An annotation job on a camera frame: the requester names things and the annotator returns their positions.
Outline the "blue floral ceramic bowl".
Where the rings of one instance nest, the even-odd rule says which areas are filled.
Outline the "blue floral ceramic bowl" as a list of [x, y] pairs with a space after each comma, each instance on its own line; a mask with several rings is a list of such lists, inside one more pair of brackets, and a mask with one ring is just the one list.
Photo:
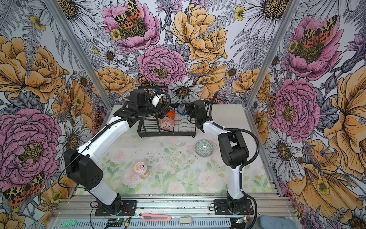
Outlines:
[[181, 103], [181, 104], [178, 105], [177, 112], [181, 116], [185, 116], [185, 117], [189, 116], [188, 111], [187, 111], [186, 106], [185, 106], [185, 103]]

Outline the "black wire dish rack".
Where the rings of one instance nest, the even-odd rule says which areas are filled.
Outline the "black wire dish rack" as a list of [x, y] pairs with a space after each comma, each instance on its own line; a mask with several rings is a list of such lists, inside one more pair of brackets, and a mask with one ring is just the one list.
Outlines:
[[189, 117], [185, 103], [171, 103], [169, 109], [157, 116], [139, 121], [137, 133], [141, 138], [153, 136], [196, 136], [194, 119]]

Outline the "orange plastic bowl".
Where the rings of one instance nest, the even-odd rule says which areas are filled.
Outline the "orange plastic bowl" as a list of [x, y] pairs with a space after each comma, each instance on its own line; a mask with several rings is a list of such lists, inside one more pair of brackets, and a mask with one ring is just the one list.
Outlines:
[[166, 113], [166, 115], [165, 115], [166, 117], [169, 117], [169, 118], [171, 118], [171, 119], [173, 119], [173, 120], [175, 120], [175, 112], [174, 112], [174, 110], [169, 110], [167, 113]]

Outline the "orange patterned ceramic bowl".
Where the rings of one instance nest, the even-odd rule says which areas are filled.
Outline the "orange patterned ceramic bowl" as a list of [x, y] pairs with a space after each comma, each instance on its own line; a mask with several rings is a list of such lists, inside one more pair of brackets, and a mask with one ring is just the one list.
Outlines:
[[175, 120], [164, 117], [163, 119], [159, 119], [159, 126], [162, 130], [170, 131], [175, 127]]

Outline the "green patterned ceramic bowl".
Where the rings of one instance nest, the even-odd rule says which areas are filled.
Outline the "green patterned ceramic bowl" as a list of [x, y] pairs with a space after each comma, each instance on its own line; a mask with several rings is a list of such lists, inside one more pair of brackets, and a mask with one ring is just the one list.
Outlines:
[[194, 146], [194, 150], [195, 150], [196, 154], [198, 154], [199, 156], [206, 157], [206, 156], [212, 155], [212, 153], [214, 151], [214, 146], [208, 140], [199, 140], [196, 142], [196, 144]]

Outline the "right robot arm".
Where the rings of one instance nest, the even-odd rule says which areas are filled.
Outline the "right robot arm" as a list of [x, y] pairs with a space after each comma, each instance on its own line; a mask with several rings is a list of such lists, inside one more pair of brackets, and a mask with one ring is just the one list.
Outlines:
[[210, 116], [212, 109], [206, 110], [205, 101], [197, 100], [186, 103], [185, 107], [198, 129], [217, 137], [221, 158], [224, 164], [231, 168], [226, 204], [232, 213], [238, 213], [247, 204], [247, 197], [243, 193], [243, 179], [240, 169], [249, 156], [244, 137], [239, 130], [229, 130], [216, 123]]

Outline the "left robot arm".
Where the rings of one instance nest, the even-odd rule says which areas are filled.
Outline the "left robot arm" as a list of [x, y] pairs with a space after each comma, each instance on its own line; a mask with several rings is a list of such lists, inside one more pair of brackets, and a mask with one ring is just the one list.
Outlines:
[[107, 149], [136, 122], [166, 114], [170, 103], [170, 96], [162, 90], [149, 93], [144, 89], [134, 89], [129, 101], [113, 114], [105, 127], [84, 145], [64, 154], [67, 177], [91, 193], [106, 213], [119, 214], [122, 203], [120, 194], [105, 182], [99, 161]]

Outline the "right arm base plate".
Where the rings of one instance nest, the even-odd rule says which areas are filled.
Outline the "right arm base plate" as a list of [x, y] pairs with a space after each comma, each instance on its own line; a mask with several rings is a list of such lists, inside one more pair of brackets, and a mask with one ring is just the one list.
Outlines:
[[251, 200], [247, 199], [242, 207], [230, 209], [226, 199], [215, 199], [213, 201], [213, 209], [215, 215], [254, 215], [254, 205]]

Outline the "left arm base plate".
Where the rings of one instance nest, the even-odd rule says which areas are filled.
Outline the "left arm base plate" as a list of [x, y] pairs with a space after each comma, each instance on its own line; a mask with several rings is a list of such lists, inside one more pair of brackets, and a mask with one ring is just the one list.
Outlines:
[[107, 216], [134, 216], [137, 209], [136, 200], [121, 200], [120, 202], [113, 203], [112, 205], [105, 205], [98, 203], [95, 211], [97, 217]]

